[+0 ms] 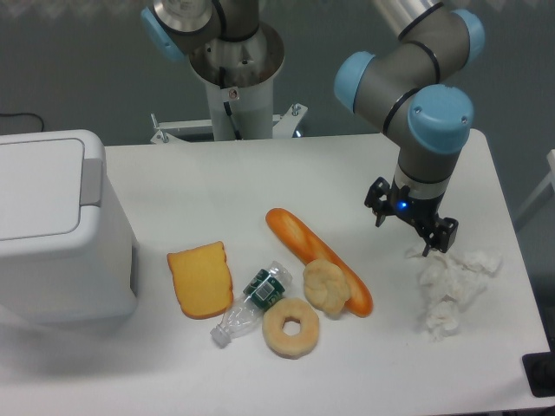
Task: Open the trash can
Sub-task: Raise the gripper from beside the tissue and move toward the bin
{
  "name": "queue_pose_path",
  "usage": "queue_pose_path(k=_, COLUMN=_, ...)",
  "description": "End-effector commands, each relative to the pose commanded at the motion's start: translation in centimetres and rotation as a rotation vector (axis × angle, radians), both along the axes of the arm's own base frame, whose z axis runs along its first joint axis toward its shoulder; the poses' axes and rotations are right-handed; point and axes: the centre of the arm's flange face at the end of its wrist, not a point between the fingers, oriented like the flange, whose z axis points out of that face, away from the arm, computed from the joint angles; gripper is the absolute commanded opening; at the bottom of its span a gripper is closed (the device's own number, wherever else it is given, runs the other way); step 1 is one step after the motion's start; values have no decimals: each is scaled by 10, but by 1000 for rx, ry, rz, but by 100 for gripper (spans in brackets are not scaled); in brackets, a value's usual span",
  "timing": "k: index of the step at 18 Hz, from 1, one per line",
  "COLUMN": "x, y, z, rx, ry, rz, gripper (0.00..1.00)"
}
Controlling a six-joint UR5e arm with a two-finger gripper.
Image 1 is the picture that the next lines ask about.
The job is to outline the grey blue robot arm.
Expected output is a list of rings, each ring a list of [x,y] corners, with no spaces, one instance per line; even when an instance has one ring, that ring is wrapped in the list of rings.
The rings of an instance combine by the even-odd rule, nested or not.
[[[439,206],[473,123],[473,104],[444,81],[481,52],[485,32],[466,10],[440,1],[378,1],[399,46],[384,57],[351,55],[334,80],[336,98],[399,147],[391,181],[377,179],[365,204],[378,223],[411,225],[426,250],[445,252],[458,224]],[[269,139],[273,81],[284,44],[256,1],[155,1],[141,21],[171,61],[187,60],[204,82],[216,140]]]

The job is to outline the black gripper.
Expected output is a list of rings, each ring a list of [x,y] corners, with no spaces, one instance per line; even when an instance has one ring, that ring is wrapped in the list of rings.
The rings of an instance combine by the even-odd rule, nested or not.
[[[369,187],[364,205],[375,215],[375,226],[380,227],[386,217],[393,213],[402,221],[413,226],[426,242],[422,255],[426,257],[431,250],[447,253],[454,240],[459,222],[454,218],[440,218],[437,214],[444,194],[434,198],[421,198],[412,195],[414,189],[394,176],[391,186],[383,177],[378,177]]]

